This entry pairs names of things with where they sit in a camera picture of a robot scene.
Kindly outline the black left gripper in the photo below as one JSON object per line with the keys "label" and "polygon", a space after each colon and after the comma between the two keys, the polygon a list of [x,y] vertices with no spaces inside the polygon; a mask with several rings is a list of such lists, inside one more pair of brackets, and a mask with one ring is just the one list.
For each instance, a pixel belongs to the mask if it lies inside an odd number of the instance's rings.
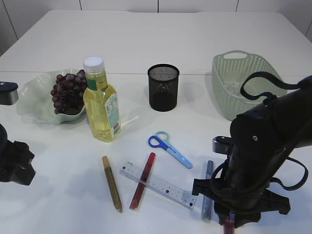
{"label": "black left gripper", "polygon": [[0,152],[0,181],[29,186],[36,174],[31,164],[34,157],[26,143],[8,140]]}

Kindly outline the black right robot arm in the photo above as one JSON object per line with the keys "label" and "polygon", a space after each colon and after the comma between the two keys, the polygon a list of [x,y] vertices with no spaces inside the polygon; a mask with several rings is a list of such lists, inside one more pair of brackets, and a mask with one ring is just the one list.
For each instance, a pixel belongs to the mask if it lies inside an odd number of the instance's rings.
{"label": "black right robot arm", "polygon": [[231,122],[230,137],[213,139],[213,151],[227,156],[209,179],[195,179],[193,195],[202,194],[214,202],[214,212],[224,232],[258,222],[263,212],[291,209],[289,199],[269,190],[280,183],[275,173],[290,159],[295,148],[312,143],[312,78],[287,84],[268,72],[255,72],[250,78],[264,78],[289,93],[277,97],[270,92],[241,95],[249,100],[263,98]]}

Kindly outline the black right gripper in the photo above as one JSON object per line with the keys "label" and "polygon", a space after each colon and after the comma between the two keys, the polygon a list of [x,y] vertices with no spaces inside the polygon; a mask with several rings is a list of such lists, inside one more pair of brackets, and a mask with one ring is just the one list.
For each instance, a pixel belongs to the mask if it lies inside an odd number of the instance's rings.
{"label": "black right gripper", "polygon": [[[253,186],[246,188],[225,187],[226,173],[230,160],[226,159],[212,173],[212,187],[210,179],[194,179],[192,195],[202,194],[222,207],[214,207],[214,212],[218,216],[219,225],[226,221],[232,221],[235,228],[239,228],[247,223],[257,223],[261,219],[262,212],[278,211],[286,215],[290,211],[290,201],[287,197],[275,194],[266,189],[268,180],[259,180]],[[236,213],[231,218],[230,211]]]}

